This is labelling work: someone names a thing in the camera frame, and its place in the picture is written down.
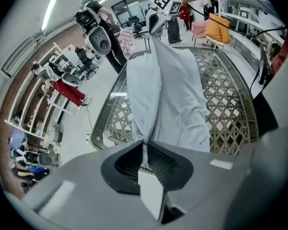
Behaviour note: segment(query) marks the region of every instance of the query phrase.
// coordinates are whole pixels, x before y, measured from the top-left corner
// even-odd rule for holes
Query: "window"
[[[116,17],[123,27],[131,26],[129,17],[136,16],[139,22],[145,25],[145,9],[150,0],[124,0],[112,7]]]

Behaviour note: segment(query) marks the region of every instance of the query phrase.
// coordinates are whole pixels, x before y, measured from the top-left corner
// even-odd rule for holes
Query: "plaid cloth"
[[[130,52],[130,48],[134,42],[134,37],[132,33],[133,33],[133,29],[131,27],[121,30],[118,33],[115,33],[115,36],[120,44],[120,47],[124,53],[124,56],[127,59],[130,59],[132,55]]]

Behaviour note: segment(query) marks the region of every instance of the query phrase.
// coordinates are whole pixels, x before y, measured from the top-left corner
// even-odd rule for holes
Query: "white shelf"
[[[54,46],[53,46],[39,61],[37,61],[37,63],[39,63],[39,64],[41,64],[41,63],[44,64],[44,63],[46,63],[46,62],[48,61],[48,59],[49,59],[52,55],[57,55],[57,54],[58,54],[58,55],[57,55],[56,61],[59,60],[59,59],[62,57],[62,55],[64,55],[64,56],[68,59],[68,57],[66,56],[66,54],[64,53],[64,51],[61,50],[60,47],[59,47],[56,43],[53,43],[53,44],[54,44]],[[30,72],[30,73],[27,75],[27,77],[26,77],[26,79],[24,80],[24,82],[22,83],[22,85],[21,85],[21,87],[20,87],[20,89],[19,89],[19,91],[18,91],[18,93],[17,93],[17,95],[16,95],[16,97],[15,97],[15,99],[14,99],[14,102],[13,102],[12,107],[11,107],[11,109],[10,109],[10,113],[9,113],[8,120],[4,120],[4,122],[7,123],[7,124],[9,124],[9,125],[11,125],[11,126],[13,126],[13,127],[15,127],[15,128],[17,128],[17,129],[19,129],[19,130],[21,130],[21,131],[23,131],[23,132],[25,132],[25,133],[27,133],[27,134],[29,134],[29,135],[32,135],[32,136],[35,136],[35,137],[44,139],[44,137],[43,137],[43,134],[44,134],[44,133],[43,133],[43,132],[44,132],[44,130],[45,130],[46,122],[47,122],[47,119],[48,119],[48,117],[49,117],[50,111],[51,111],[51,109],[52,109],[52,107],[53,107],[53,104],[52,104],[52,103],[55,102],[55,100],[56,100],[56,98],[57,98],[57,96],[58,96],[58,94],[59,94],[57,91],[54,91],[52,97],[50,98],[51,101],[53,101],[53,102],[50,103],[49,108],[48,108],[48,110],[47,110],[47,112],[46,112],[46,116],[45,116],[44,122],[43,122],[42,127],[41,127],[41,129],[42,129],[42,135],[36,135],[35,133],[32,132],[32,130],[33,130],[33,127],[34,127],[34,122],[35,122],[35,119],[36,119],[36,115],[37,115],[37,113],[38,113],[38,110],[39,110],[39,108],[40,108],[40,106],[41,106],[41,104],[42,104],[45,96],[43,96],[43,97],[39,100],[39,102],[38,102],[38,104],[37,104],[37,106],[36,106],[36,108],[35,108],[35,112],[34,112],[33,117],[32,117],[31,125],[28,126],[28,127],[29,127],[29,131],[28,131],[27,129],[24,129],[24,128],[22,127],[22,125],[24,125],[24,119],[25,119],[25,116],[26,116],[26,114],[27,114],[27,111],[28,111],[28,108],[29,108],[29,106],[30,106],[30,103],[31,103],[31,101],[32,101],[32,99],[33,99],[33,96],[35,95],[38,87],[39,87],[40,84],[41,84],[41,79],[38,79],[38,80],[37,80],[37,82],[35,83],[33,89],[31,90],[31,92],[30,92],[30,94],[29,94],[28,99],[26,100],[26,103],[25,103],[25,105],[24,105],[23,113],[22,113],[22,116],[21,116],[21,118],[20,118],[19,124],[16,124],[16,123],[13,122],[13,120],[11,120],[11,119],[12,119],[12,116],[13,116],[13,114],[14,114],[14,112],[15,112],[15,110],[17,110],[17,108],[18,108],[19,102],[20,102],[21,98],[23,97],[23,94],[24,94],[25,90],[27,89],[27,87],[28,87],[28,85],[29,85],[29,83],[30,83],[30,81],[31,81],[32,79],[33,79],[33,75],[32,75],[32,73]],[[64,107],[64,105],[66,104],[66,102],[67,102],[67,99],[66,99],[65,97],[63,97],[63,100],[62,100],[62,105],[63,105],[63,107]],[[60,108],[57,108],[58,113],[59,113],[60,115],[61,115],[61,113],[62,113],[63,107],[60,106]]]
[[[64,98],[64,101],[62,102],[62,104],[60,105],[60,109],[59,109],[59,112],[58,112],[58,120],[60,118],[60,116],[62,115],[62,112],[63,112],[63,109],[64,109],[64,106],[66,105],[66,103],[68,102],[68,99],[67,98]]]
[[[18,108],[18,105],[19,105],[19,102],[24,94],[24,91],[26,90],[27,86],[29,85],[30,81],[33,79],[33,75],[32,73],[30,72],[27,77],[25,78],[25,80],[23,81],[22,85],[20,86],[16,96],[15,96],[15,99],[14,99],[14,102],[12,104],[12,107],[11,107],[11,110],[10,110],[10,114],[9,114],[9,117],[8,117],[8,120],[11,120],[13,114],[14,114],[14,111]]]
[[[243,43],[252,53],[253,55],[260,60],[260,48],[257,47],[254,43],[252,43],[248,38],[242,36],[240,33],[233,32],[232,30],[229,31],[234,38],[239,40]]]
[[[45,129],[45,126],[46,126],[46,122],[47,122],[47,119],[48,119],[48,116],[49,116],[49,113],[50,113],[52,107],[53,107],[53,105],[50,105],[49,108],[48,108],[48,110],[47,110],[47,112],[46,112],[46,116],[45,116],[45,118],[44,118],[44,122],[43,122],[43,125],[42,125],[42,128],[41,128],[42,134],[44,133],[44,129]]]
[[[25,118],[25,116],[27,114],[29,105],[30,105],[30,103],[32,101],[32,98],[33,98],[35,92],[37,91],[37,88],[39,87],[40,83],[41,83],[41,79],[38,79],[37,82],[35,83],[33,89],[31,90],[27,101],[25,102],[23,113],[22,113],[20,121],[19,121],[19,127],[21,127],[23,122],[24,122],[24,118]]]
[[[251,67],[251,65],[247,62],[247,60],[233,47],[224,46],[223,52],[236,66],[237,70],[240,72],[246,84],[250,88],[256,76],[256,71]],[[257,77],[257,80],[254,82],[252,86],[251,92],[253,98],[255,98],[258,95],[258,93],[263,89],[263,85],[259,84],[258,78],[259,77]]]
[[[34,122],[35,122],[35,119],[36,119],[36,115],[38,113],[38,110],[39,110],[40,105],[42,104],[44,98],[45,98],[45,95],[43,95],[43,97],[40,98],[39,102],[37,103],[37,106],[35,108],[34,115],[33,115],[32,121],[31,121],[31,125],[30,125],[30,132],[32,132],[33,125],[34,125]]]
[[[242,16],[239,16],[239,15],[220,12],[219,16],[225,16],[225,17],[228,17],[228,18],[237,19],[237,20],[239,20],[239,21],[241,21],[243,23],[253,25],[256,29],[258,29],[260,31],[264,31],[264,30],[270,29],[270,28],[264,28],[261,24],[255,22],[255,21],[252,21],[250,19],[244,18]],[[275,31],[264,33],[264,35],[269,35],[271,38],[276,40],[281,45],[283,45],[283,43],[284,43],[284,40]]]
[[[279,18],[275,8],[269,0],[230,0],[231,2],[238,3],[242,6],[251,7],[257,10],[262,10],[266,13]]]

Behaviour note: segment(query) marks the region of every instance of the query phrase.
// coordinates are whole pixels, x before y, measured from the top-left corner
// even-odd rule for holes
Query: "person in red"
[[[78,106],[78,110],[80,110],[83,106],[87,106],[87,104],[84,103],[84,101],[87,99],[85,94],[77,90],[75,87],[64,83],[62,79],[59,79],[56,82],[51,82],[47,72],[42,70],[42,67],[38,63],[33,65],[31,72],[33,73],[34,77],[38,76],[45,83],[45,87],[43,89],[44,91],[48,91],[49,87],[52,86],[61,95],[75,103]]]
[[[189,9],[186,5],[181,5],[180,9],[179,9],[180,13],[179,13],[179,18],[181,18],[182,20],[184,20],[184,23],[186,24],[187,27],[187,31],[190,31],[191,28],[189,26],[189,22],[190,22],[190,12]]]

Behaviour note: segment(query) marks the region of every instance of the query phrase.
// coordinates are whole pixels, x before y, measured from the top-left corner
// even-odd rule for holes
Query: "table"
[[[218,49],[190,49],[196,59],[204,90],[210,152],[237,155],[242,145],[257,141],[258,125],[249,89],[236,67]],[[132,58],[151,53],[135,53]],[[106,149],[104,136],[115,144],[132,141],[132,112],[128,97],[126,66],[115,81],[95,123],[91,144]],[[152,173],[141,167],[140,171]]]
[[[138,33],[133,33],[133,35],[139,35],[139,36],[143,36],[144,34],[147,34],[148,33],[148,30],[147,29],[143,29],[138,32]]]

